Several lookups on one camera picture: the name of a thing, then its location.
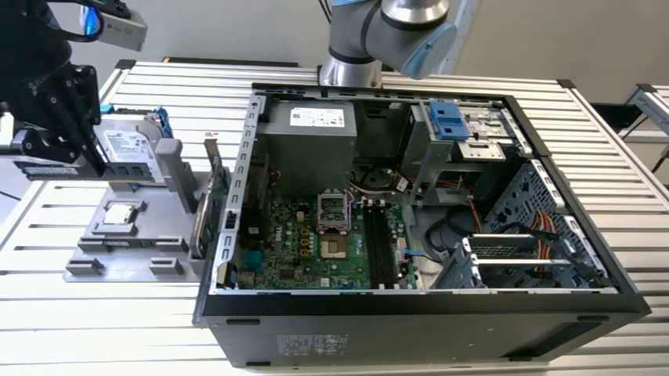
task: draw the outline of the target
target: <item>open computer tower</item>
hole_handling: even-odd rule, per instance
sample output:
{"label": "open computer tower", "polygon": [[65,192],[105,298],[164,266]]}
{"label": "open computer tower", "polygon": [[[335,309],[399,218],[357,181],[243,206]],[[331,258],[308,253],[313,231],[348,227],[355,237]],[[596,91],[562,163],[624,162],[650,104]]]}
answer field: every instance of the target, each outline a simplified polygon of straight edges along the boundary
{"label": "open computer tower", "polygon": [[511,96],[255,84],[232,173],[235,367],[544,361],[649,313]]}

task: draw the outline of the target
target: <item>motherboard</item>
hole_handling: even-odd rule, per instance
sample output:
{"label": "motherboard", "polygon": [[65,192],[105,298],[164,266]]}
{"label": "motherboard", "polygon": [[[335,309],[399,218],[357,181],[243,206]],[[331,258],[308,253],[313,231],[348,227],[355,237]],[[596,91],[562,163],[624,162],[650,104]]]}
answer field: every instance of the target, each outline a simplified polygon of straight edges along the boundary
{"label": "motherboard", "polygon": [[[361,203],[343,201],[344,214],[335,199],[275,200],[271,203],[267,239],[261,250],[244,250],[239,287],[257,290],[416,288],[412,263],[401,249],[408,248],[401,211],[397,206],[376,206],[383,224],[369,224]],[[323,229],[319,224],[343,220],[347,229]],[[373,230],[373,240],[368,239]],[[379,248],[384,237],[389,248]],[[384,259],[373,258],[383,254]],[[379,263],[387,267],[385,283],[379,287]]]}

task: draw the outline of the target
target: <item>slotted aluminum table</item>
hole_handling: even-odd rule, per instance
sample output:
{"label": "slotted aluminum table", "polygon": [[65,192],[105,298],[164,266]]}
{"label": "slotted aluminum table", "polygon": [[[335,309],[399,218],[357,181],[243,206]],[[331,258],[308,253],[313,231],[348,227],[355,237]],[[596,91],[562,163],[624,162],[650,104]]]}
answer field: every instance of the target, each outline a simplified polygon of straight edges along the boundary
{"label": "slotted aluminum table", "polygon": [[669,86],[638,84],[627,103],[640,109],[669,135]]}
{"label": "slotted aluminum table", "polygon": [[[137,63],[116,69],[101,95],[120,107],[162,105],[174,137],[184,142],[185,160],[201,170],[209,164],[204,137],[217,138],[225,163],[233,164],[255,81],[313,85],[315,70]],[[412,81],[385,74],[383,82],[387,89],[515,96],[653,312],[550,364],[285,372],[669,374],[667,193],[578,91],[556,81],[506,78],[438,76]],[[0,374],[245,374],[231,368],[209,331],[189,325],[196,284],[61,280],[104,188],[102,183],[34,183],[0,231],[0,364],[10,364]]]}

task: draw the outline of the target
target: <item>ram slot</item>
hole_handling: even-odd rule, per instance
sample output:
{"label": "ram slot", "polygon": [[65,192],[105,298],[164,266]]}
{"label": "ram slot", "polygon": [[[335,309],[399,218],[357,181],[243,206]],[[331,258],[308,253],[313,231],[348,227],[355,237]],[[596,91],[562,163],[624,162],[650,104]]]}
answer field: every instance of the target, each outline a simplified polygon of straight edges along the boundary
{"label": "ram slot", "polygon": [[393,261],[384,208],[365,207],[363,221],[371,285],[372,288],[392,288]]}

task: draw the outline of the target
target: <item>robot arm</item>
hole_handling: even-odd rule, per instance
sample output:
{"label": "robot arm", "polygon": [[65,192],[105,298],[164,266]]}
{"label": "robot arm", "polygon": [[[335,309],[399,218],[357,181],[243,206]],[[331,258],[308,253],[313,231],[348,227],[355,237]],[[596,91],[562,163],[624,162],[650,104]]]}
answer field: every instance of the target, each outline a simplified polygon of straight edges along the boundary
{"label": "robot arm", "polygon": [[[60,29],[49,2],[88,7],[85,34]],[[333,0],[320,84],[380,87],[381,63],[415,79],[432,73],[455,40],[447,11],[447,0]],[[126,180],[128,171],[145,171],[144,164],[109,162],[100,150],[96,72],[69,62],[69,42],[102,36],[140,49],[145,33],[141,17],[118,0],[0,0],[0,103],[18,128],[10,151],[57,162],[14,162],[29,179]]]}
{"label": "robot arm", "polygon": [[380,87],[381,63],[413,79],[435,72],[455,42],[447,0],[333,0],[319,82]]}
{"label": "robot arm", "polygon": [[69,62],[69,42],[98,39],[105,18],[100,10],[114,17],[130,13],[117,0],[50,2],[88,6],[97,27],[88,34],[70,33],[60,29],[46,0],[0,0],[0,102],[17,124],[9,150],[57,162],[14,162],[24,164],[20,167],[29,179],[113,180],[105,177],[109,169],[136,166],[109,164],[98,151],[93,133],[100,124],[97,75],[93,67]]}

